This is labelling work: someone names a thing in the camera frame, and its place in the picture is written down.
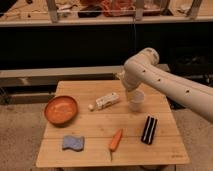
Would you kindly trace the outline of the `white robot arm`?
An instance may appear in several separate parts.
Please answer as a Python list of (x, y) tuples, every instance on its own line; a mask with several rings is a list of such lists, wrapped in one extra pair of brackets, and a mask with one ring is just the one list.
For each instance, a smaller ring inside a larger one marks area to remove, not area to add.
[(213, 88), (163, 71), (156, 67), (158, 63), (159, 54), (153, 48), (125, 61), (120, 80), (127, 97), (144, 83), (213, 124)]

